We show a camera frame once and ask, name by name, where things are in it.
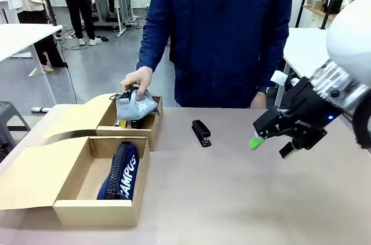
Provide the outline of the wide white table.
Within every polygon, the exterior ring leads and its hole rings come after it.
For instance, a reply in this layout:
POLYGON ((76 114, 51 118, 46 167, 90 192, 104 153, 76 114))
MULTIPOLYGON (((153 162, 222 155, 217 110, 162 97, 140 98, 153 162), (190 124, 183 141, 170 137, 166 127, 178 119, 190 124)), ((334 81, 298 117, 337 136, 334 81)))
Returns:
MULTIPOLYGON (((310 78, 329 56, 326 50, 326 30, 319 28, 290 28, 283 51, 283 73, 293 70, 300 78, 310 78)), ((279 85, 275 105, 281 106, 285 88, 279 85)))

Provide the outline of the person's right hand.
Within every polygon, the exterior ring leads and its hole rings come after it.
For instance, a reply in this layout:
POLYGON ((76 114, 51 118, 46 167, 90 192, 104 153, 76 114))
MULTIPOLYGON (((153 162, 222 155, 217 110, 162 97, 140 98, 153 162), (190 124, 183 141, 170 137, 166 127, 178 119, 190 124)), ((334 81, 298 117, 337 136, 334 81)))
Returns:
POLYGON ((149 87, 152 80, 152 69, 146 66, 127 74, 120 83, 120 91, 123 93, 133 85, 138 85, 136 100, 140 100, 149 87))

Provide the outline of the grey pencil case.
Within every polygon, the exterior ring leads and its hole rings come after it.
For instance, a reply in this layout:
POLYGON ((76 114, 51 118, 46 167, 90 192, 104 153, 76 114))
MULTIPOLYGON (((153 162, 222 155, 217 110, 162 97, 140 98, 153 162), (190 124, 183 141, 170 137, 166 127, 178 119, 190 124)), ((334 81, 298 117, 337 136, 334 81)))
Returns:
POLYGON ((115 101, 117 118, 119 120, 140 120, 158 108, 158 103, 153 99, 151 93, 146 90, 137 100, 138 87, 132 87, 123 93, 117 93, 110 97, 115 101))

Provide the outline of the small black box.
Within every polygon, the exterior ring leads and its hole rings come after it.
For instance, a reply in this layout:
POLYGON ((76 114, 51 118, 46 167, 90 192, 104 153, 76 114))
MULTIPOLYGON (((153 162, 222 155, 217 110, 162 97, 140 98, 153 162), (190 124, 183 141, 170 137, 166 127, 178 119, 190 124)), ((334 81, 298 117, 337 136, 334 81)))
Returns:
POLYGON ((341 11, 343 0, 334 0, 332 3, 332 7, 328 5, 328 13, 329 14, 339 14, 341 11))

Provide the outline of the large open cardboard box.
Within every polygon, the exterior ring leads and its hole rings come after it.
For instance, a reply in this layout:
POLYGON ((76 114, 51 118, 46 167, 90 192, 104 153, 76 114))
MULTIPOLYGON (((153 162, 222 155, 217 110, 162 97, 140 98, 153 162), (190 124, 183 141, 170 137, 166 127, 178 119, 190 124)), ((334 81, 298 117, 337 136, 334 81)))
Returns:
POLYGON ((150 162, 145 137, 80 137, 29 147, 0 175, 0 210, 51 207, 67 227, 134 227, 150 162), (97 200, 121 142, 139 154, 132 200, 97 200))

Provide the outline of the small open cardboard box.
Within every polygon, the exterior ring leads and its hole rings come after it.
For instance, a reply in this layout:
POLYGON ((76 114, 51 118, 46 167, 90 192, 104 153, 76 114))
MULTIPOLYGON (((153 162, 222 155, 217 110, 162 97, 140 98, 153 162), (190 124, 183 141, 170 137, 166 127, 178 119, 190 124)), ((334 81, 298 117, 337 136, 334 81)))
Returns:
POLYGON ((109 94, 99 95, 84 104, 73 104, 42 133, 49 143, 66 138, 84 136, 129 136, 147 137, 150 151, 155 150, 159 128, 163 117, 162 97, 153 95, 158 108, 147 115, 142 125, 134 129, 116 126, 117 111, 109 94))

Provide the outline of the black stapler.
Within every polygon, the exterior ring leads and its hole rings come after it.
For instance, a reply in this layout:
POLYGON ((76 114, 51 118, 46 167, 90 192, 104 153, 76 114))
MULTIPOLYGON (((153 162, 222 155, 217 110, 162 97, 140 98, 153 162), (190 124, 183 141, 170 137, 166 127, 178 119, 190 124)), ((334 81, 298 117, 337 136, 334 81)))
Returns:
POLYGON ((212 145, 209 140, 211 137, 211 132, 201 120, 193 120, 191 128, 193 129, 203 148, 210 147, 212 145))

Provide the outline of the person in navy coat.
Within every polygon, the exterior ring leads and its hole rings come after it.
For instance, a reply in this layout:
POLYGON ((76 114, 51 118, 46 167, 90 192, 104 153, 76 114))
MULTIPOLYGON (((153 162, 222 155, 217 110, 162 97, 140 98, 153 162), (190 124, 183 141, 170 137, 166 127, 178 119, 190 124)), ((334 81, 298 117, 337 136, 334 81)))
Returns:
POLYGON ((289 29, 292 0, 151 0, 166 20, 174 98, 182 107, 248 108, 265 31, 289 29))

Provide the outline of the person's left hand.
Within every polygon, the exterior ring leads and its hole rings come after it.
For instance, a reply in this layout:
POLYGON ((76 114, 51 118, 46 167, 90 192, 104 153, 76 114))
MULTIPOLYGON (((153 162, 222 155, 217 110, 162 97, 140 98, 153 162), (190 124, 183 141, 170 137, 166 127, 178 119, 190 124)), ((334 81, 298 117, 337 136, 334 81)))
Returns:
POLYGON ((250 104, 250 109, 266 109, 267 95, 262 92, 257 92, 250 104))

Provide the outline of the navy-sleeved right forearm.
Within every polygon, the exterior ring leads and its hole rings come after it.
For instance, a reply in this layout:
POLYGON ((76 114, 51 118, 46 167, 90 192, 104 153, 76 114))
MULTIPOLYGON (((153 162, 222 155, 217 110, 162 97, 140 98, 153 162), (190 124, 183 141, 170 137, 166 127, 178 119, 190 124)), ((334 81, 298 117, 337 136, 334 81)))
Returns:
POLYGON ((141 67, 148 67, 155 71, 168 44, 171 31, 169 25, 170 23, 166 20, 152 19, 147 16, 146 24, 143 27, 137 70, 141 67))

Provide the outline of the grey metal stool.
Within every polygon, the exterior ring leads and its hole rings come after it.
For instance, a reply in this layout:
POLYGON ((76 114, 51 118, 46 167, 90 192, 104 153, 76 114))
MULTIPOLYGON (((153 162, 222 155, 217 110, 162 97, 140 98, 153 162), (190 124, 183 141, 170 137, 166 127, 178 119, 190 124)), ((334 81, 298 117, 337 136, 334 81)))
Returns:
POLYGON ((30 130, 27 122, 11 102, 0 101, 0 150, 2 149, 6 154, 9 154, 16 146, 11 131, 29 132, 30 130), (21 126, 8 125, 8 122, 15 116, 22 122, 21 126))

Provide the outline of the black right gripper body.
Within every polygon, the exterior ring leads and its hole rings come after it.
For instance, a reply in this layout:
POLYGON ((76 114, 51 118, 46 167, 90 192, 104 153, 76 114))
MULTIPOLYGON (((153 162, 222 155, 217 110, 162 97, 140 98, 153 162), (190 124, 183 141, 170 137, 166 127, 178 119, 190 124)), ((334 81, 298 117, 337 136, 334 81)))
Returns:
POLYGON ((327 135, 325 127, 338 117, 338 109, 316 94, 306 77, 289 90, 288 98, 290 106, 283 114, 285 135, 292 138, 295 149, 310 150, 327 135))

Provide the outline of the navy-sleeved left forearm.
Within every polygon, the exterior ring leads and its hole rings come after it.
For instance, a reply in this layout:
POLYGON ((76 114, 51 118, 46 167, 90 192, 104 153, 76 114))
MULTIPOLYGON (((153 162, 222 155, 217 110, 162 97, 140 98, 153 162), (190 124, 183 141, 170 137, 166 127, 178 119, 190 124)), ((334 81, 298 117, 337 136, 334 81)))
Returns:
POLYGON ((283 49, 288 36, 288 28, 264 32, 261 40, 257 88, 271 86, 270 79, 283 59, 283 49))

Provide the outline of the navy blue pencil case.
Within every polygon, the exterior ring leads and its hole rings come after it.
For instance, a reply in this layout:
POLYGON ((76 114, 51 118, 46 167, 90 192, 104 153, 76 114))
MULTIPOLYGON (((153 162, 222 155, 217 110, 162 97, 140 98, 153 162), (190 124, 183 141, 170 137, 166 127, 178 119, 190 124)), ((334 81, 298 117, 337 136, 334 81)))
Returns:
POLYGON ((103 182, 97 200, 132 200, 139 154, 132 142, 121 142, 112 157, 111 170, 103 182))

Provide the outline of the wooden shelf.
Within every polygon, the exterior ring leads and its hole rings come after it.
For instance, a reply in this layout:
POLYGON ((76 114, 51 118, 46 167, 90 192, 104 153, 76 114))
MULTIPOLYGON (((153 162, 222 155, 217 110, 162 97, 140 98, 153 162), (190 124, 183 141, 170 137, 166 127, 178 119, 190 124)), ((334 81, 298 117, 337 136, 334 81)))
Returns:
MULTIPOLYGON (((324 13, 323 11, 318 10, 318 9, 314 9, 314 8, 312 8, 312 7, 310 7, 310 6, 303 5, 302 8, 303 8, 303 9, 307 9, 307 10, 309 10, 310 12, 313 12, 313 13, 315 13, 315 14, 318 15, 318 16, 321 16, 323 19, 324 19, 325 16, 326 16, 326 13, 324 13)), ((330 15, 328 16, 328 21, 329 21, 329 22, 332 22, 332 21, 334 20, 335 17, 336 17, 336 14, 330 14, 330 15)))

